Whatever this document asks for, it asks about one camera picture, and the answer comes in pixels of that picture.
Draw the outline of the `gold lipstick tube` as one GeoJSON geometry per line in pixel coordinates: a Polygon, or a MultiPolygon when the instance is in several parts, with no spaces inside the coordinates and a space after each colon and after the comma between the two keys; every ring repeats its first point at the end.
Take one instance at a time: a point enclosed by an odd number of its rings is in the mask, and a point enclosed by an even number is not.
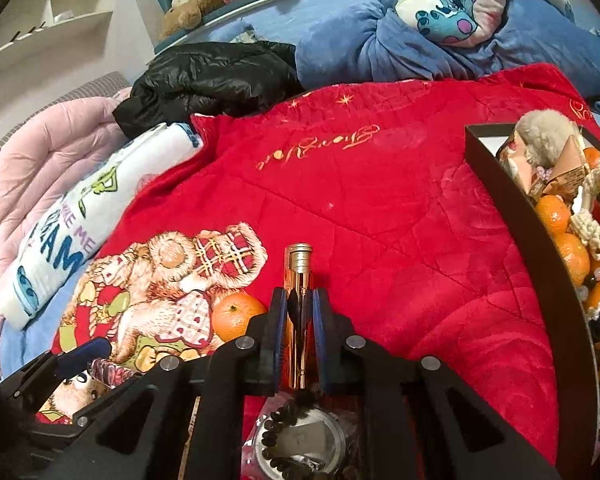
{"type": "Polygon", "coordinates": [[[288,386],[306,386],[306,333],[311,317],[311,255],[308,243],[285,248],[284,289],[287,293],[287,368],[288,386]]]}

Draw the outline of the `pink quilt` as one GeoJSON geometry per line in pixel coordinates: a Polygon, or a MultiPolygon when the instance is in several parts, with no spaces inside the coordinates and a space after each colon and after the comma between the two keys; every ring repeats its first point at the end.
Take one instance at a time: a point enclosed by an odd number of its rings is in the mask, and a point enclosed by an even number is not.
{"type": "MultiPolygon", "coordinates": [[[[126,137],[112,112],[131,92],[59,102],[32,116],[0,151],[0,286],[27,232],[126,137]]],[[[0,310],[0,337],[4,316],[0,310]]]]}

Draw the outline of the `black storage tray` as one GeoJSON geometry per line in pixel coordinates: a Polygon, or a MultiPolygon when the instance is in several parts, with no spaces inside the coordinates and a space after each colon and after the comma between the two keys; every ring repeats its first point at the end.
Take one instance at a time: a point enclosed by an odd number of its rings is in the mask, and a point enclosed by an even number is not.
{"type": "Polygon", "coordinates": [[[465,158],[503,217],[538,297],[557,385],[558,474],[564,479],[600,479],[600,455],[594,454],[600,383],[591,331],[550,234],[527,195],[492,154],[513,128],[512,124],[467,126],[465,158]]]}

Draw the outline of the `mandarin orange near bear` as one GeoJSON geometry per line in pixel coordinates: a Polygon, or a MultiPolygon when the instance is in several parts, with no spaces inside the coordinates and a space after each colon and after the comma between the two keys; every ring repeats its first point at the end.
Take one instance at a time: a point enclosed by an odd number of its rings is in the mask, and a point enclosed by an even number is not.
{"type": "Polygon", "coordinates": [[[212,328],[222,341],[230,341],[244,336],[250,320],[265,312],[266,307],[253,296],[245,292],[234,292],[213,308],[212,328]]]}

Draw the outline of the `round compact mirror in bag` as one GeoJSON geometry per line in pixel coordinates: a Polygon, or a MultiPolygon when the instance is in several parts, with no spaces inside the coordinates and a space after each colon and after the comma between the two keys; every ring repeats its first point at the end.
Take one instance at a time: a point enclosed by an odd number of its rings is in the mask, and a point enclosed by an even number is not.
{"type": "MultiPolygon", "coordinates": [[[[265,424],[272,420],[274,411],[290,400],[289,394],[281,393],[264,402],[242,445],[240,474],[243,479],[284,478],[283,473],[265,457],[263,435],[268,431],[265,424]]],[[[279,456],[305,466],[312,474],[327,474],[333,479],[337,472],[351,463],[358,446],[357,437],[358,416],[355,412],[315,405],[294,425],[282,430],[273,448],[279,456]]]]}

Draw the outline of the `red teddy bear blanket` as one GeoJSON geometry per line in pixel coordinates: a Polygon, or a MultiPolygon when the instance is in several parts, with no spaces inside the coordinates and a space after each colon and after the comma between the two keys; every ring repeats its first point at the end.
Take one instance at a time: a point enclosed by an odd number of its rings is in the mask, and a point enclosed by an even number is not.
{"type": "Polygon", "coordinates": [[[524,259],[465,158],[469,125],[558,110],[600,141],[570,81],[535,64],[476,81],[335,84],[243,118],[194,115],[193,157],[151,179],[82,273],[55,351],[95,337],[148,370],[223,343],[231,292],[266,301],[285,248],[363,336],[442,359],[556,463],[553,352],[524,259]]]}

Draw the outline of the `blue fleece blanket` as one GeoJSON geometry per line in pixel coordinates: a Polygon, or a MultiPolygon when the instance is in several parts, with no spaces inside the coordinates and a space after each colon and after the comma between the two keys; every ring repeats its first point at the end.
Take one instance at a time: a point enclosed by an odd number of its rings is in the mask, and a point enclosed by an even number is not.
{"type": "Polygon", "coordinates": [[[340,82],[477,79],[533,63],[556,65],[587,99],[600,98],[600,34],[543,0],[508,0],[503,24],[474,48],[439,46],[396,14],[396,0],[350,6],[312,26],[296,47],[304,88],[340,82]]]}

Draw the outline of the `beige fluffy pompom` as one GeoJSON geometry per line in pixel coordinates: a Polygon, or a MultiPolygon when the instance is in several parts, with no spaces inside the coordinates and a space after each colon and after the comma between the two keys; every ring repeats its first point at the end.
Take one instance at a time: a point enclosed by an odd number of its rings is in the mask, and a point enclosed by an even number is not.
{"type": "Polygon", "coordinates": [[[572,136],[578,148],[585,148],[580,127],[558,110],[532,110],[518,119],[515,131],[532,166],[553,167],[572,136]]]}

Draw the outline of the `shiny patterned foil tube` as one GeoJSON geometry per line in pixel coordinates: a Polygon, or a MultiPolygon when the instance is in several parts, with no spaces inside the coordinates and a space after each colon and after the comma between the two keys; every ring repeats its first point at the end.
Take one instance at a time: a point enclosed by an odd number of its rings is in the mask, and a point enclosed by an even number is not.
{"type": "Polygon", "coordinates": [[[137,375],[135,370],[118,365],[104,358],[94,359],[87,367],[88,374],[109,389],[118,388],[137,375]]]}

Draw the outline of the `gold pyramid candy box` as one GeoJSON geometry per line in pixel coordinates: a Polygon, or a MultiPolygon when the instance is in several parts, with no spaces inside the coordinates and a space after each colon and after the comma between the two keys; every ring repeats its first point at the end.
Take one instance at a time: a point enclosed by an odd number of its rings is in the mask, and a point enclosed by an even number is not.
{"type": "Polygon", "coordinates": [[[544,195],[557,195],[571,204],[590,171],[584,148],[582,136],[572,134],[553,167],[536,166],[533,169],[529,197],[537,202],[544,195]]]}

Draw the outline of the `black puffer jacket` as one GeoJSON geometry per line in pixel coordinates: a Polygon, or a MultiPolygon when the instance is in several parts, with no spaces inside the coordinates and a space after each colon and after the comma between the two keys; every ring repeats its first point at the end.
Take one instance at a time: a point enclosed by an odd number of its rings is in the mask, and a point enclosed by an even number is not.
{"type": "Polygon", "coordinates": [[[134,139],[193,114],[242,117],[262,113],[303,92],[292,44],[272,41],[181,44],[156,56],[112,112],[134,139]]]}

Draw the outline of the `white wall shelf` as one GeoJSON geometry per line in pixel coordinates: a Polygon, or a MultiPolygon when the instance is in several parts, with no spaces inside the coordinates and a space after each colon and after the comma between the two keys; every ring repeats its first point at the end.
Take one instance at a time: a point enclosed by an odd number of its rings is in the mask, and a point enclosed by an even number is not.
{"type": "Polygon", "coordinates": [[[109,25],[111,0],[10,0],[0,15],[0,73],[109,25]]]}

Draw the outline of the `white printed pillow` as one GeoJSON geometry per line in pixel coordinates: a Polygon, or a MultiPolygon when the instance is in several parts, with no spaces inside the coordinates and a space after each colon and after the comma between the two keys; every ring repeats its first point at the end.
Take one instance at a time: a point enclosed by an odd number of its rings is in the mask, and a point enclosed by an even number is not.
{"type": "Polygon", "coordinates": [[[130,141],[56,200],[22,241],[0,286],[0,309],[16,330],[94,255],[151,179],[204,147],[186,124],[160,124],[130,141]]]}

